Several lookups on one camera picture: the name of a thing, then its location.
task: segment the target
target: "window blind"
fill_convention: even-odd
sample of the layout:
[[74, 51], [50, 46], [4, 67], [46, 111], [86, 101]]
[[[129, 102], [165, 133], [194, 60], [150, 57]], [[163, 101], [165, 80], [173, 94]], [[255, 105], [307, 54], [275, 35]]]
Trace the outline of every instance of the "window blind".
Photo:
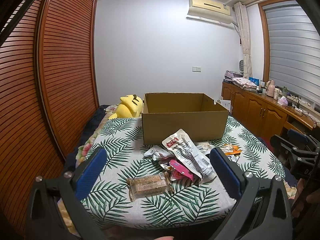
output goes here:
[[296, 1], [262, 7], [270, 40], [269, 79], [320, 105], [320, 37]]

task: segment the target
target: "snack package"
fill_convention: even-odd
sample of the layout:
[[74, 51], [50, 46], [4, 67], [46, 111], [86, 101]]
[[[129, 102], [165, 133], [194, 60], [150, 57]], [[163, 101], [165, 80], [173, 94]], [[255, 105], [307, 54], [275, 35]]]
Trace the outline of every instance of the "snack package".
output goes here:
[[200, 178], [201, 181], [199, 184], [210, 181], [217, 176], [210, 164], [210, 160], [198, 150], [184, 130], [180, 129], [163, 140], [162, 144], [171, 151], [184, 166]]
[[211, 149], [214, 148], [214, 146], [210, 145], [208, 142], [198, 142], [196, 143], [196, 146], [198, 150], [202, 152], [204, 155], [209, 154]]
[[172, 158], [159, 161], [158, 163], [165, 171], [173, 171], [173, 168], [170, 166], [170, 160], [172, 160]]
[[192, 181], [194, 181], [194, 176], [191, 171], [189, 171], [185, 166], [182, 164], [178, 163], [176, 160], [171, 160], [170, 161], [170, 166], [174, 168], [177, 172], [181, 173], [182, 175], [188, 177]]
[[238, 161], [240, 155], [228, 155], [227, 157], [229, 158], [229, 160], [236, 163]]
[[220, 146], [220, 149], [223, 151], [225, 155], [239, 154], [242, 152], [239, 146], [231, 144], [225, 144], [224, 146]]
[[171, 176], [170, 176], [170, 180], [171, 181], [175, 181], [178, 179], [184, 179], [185, 176], [183, 174], [181, 174], [180, 172], [178, 172], [177, 170], [173, 170], [173, 172], [171, 172]]
[[158, 161], [158, 160], [164, 160], [166, 158], [169, 157], [174, 157], [174, 155], [172, 154], [172, 152], [168, 152], [164, 149], [162, 149], [160, 146], [155, 145], [153, 147], [151, 147], [149, 150], [147, 150], [144, 155], [144, 157], [151, 157], [154, 161]]
[[167, 172], [135, 179], [127, 178], [127, 182], [131, 201], [141, 197], [161, 194], [166, 191], [173, 192]]

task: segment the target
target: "wooden wardrobe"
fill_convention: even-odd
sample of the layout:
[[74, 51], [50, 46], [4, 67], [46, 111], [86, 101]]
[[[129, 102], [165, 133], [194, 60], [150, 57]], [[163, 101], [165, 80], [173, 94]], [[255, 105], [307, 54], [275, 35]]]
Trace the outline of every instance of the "wooden wardrobe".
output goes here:
[[23, 235], [37, 175], [60, 175], [97, 109], [97, 0], [35, 0], [0, 47], [0, 209]]

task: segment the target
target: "yellow plush toy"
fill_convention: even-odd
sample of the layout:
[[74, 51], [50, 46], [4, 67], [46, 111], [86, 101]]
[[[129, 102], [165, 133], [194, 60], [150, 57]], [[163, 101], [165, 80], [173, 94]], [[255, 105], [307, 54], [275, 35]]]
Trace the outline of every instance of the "yellow plush toy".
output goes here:
[[127, 95], [121, 97], [120, 100], [121, 103], [118, 105], [116, 112], [109, 119], [139, 117], [142, 111], [142, 99], [140, 97]]

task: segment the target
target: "person's hand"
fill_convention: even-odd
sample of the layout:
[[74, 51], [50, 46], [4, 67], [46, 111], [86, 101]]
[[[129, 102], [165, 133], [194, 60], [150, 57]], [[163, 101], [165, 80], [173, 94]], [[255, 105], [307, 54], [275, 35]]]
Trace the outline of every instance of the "person's hand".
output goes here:
[[[299, 195], [301, 194], [302, 190], [304, 189], [306, 180], [305, 179], [300, 179], [298, 184], [297, 184], [297, 193], [294, 197], [294, 202], [297, 201]], [[311, 193], [310, 195], [307, 196], [306, 201], [309, 204], [316, 204], [320, 203], [320, 189], [317, 189], [315, 192]], [[300, 216], [300, 212], [304, 208], [304, 203], [300, 202], [297, 204], [296, 208], [292, 211], [291, 215], [295, 218]]]
[[163, 236], [163, 237], [157, 238], [155, 240], [173, 240], [173, 236]]

